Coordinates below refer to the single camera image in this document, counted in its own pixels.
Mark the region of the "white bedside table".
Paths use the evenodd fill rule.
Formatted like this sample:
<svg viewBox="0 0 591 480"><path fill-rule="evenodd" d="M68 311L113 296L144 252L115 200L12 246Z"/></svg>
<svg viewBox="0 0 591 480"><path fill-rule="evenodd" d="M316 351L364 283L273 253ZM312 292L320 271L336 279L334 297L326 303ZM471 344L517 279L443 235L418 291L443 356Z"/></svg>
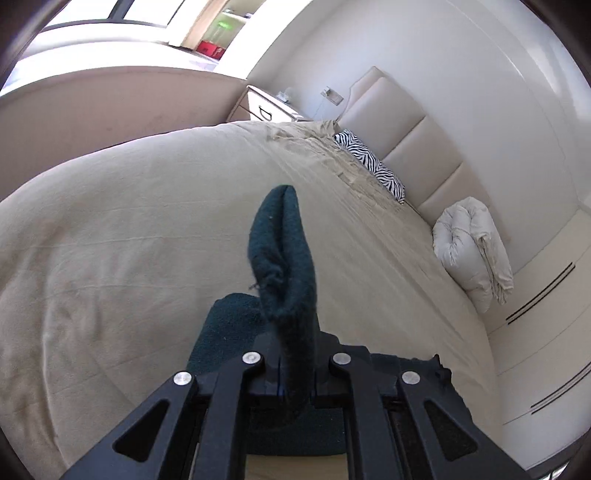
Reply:
<svg viewBox="0 0 591 480"><path fill-rule="evenodd" d="M265 90L247 85L226 121L228 123L237 121L284 123L305 122L308 118Z"/></svg>

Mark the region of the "white folded duvet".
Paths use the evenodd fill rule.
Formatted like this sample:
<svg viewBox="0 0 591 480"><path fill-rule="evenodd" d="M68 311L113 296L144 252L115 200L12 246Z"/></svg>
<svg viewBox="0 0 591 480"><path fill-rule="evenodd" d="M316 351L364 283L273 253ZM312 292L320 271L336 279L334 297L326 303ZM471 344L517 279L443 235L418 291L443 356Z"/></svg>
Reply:
<svg viewBox="0 0 591 480"><path fill-rule="evenodd" d="M480 314L504 304L514 289L509 257L488 207L467 197L446 208L433 227L433 250Z"/></svg>

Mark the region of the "beige bed cover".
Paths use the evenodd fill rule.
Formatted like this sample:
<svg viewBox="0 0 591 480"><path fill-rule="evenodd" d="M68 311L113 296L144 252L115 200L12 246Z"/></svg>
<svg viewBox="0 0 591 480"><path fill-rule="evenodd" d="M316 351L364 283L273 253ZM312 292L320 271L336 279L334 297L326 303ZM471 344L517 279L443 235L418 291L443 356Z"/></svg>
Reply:
<svg viewBox="0 0 591 480"><path fill-rule="evenodd" d="M212 304L254 286L252 220L297 190L322 329L439 355L475 423L502 436L483 322L430 226L335 145L330 122L239 122L105 149L1 204L1 428L57 479L187 362Z"/></svg>

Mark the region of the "zebra print pillow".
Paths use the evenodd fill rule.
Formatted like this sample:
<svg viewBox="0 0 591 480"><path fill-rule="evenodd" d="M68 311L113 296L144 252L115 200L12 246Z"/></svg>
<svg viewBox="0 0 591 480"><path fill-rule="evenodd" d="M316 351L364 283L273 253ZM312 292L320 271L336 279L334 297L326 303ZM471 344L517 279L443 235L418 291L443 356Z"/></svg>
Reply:
<svg viewBox="0 0 591 480"><path fill-rule="evenodd" d="M378 159L377 155L355 133L349 129L342 130L335 133L334 141L351 154L356 161L360 162L390 192L394 199L401 204L406 202L406 188L403 182Z"/></svg>

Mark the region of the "wall socket with charger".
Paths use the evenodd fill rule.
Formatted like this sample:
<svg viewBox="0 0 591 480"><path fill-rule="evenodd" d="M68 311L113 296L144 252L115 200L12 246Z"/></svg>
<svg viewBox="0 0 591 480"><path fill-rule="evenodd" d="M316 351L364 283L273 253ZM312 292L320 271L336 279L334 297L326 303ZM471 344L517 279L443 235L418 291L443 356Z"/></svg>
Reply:
<svg viewBox="0 0 591 480"><path fill-rule="evenodd" d="M325 100L328 100L329 103L335 106L339 106L339 104L344 101L342 95L338 92L335 92L335 90L331 87L325 87L325 89L322 89L321 95L325 98Z"/></svg>

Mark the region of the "red box on shelf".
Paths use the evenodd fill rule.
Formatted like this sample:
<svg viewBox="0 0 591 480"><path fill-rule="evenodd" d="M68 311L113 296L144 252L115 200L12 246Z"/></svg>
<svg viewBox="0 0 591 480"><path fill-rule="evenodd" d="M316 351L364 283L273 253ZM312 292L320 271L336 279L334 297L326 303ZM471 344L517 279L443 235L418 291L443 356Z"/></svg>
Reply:
<svg viewBox="0 0 591 480"><path fill-rule="evenodd" d="M207 56L214 60L220 60L223 56L225 49L219 45L216 45L212 42L202 40L197 45L197 49L195 49L197 53Z"/></svg>

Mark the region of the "dark teal knit sweater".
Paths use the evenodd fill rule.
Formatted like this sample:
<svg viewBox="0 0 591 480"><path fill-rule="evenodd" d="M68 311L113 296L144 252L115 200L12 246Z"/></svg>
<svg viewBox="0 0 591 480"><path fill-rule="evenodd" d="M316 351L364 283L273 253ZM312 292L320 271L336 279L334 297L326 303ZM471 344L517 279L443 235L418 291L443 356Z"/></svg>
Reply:
<svg viewBox="0 0 591 480"><path fill-rule="evenodd" d="M311 457L345 453L342 398L317 392L315 355L320 348L317 281L290 185L264 198L249 233L249 264L256 296L231 293L214 302L189 356L194 376L218 371L252 350L256 338L276 336L279 392L254 400L253 454Z"/></svg>

